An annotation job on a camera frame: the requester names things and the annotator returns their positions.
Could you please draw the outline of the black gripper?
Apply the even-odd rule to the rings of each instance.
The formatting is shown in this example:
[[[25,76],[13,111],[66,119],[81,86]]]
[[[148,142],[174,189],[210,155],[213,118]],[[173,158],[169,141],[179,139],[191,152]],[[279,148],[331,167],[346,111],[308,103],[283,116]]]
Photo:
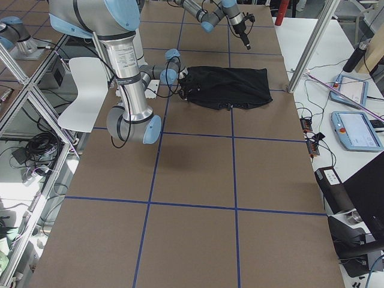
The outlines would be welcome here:
[[[241,41],[243,42],[247,50],[250,50],[251,49],[250,41],[248,39],[247,33],[245,32],[246,25],[244,23],[239,23],[237,25],[234,25],[233,29],[235,34],[240,37]]]

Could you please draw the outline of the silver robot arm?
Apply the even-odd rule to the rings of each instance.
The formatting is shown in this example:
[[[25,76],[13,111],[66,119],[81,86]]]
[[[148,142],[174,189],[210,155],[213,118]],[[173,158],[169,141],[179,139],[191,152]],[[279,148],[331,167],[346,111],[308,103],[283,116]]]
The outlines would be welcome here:
[[[183,8],[192,15],[207,33],[223,20],[227,20],[231,33],[242,41],[247,50],[251,49],[248,35],[251,32],[256,21],[254,14],[241,12],[237,1],[210,1],[215,10],[208,11],[204,9],[205,1],[198,4],[191,0],[167,1],[170,6]]]
[[[105,46],[122,100],[107,116],[111,136],[123,142],[155,143],[161,118],[147,104],[145,89],[153,79],[171,85],[186,76],[179,52],[169,50],[166,65],[139,65],[134,46],[140,25],[136,1],[49,1],[49,16],[55,30],[79,38],[96,35]]]

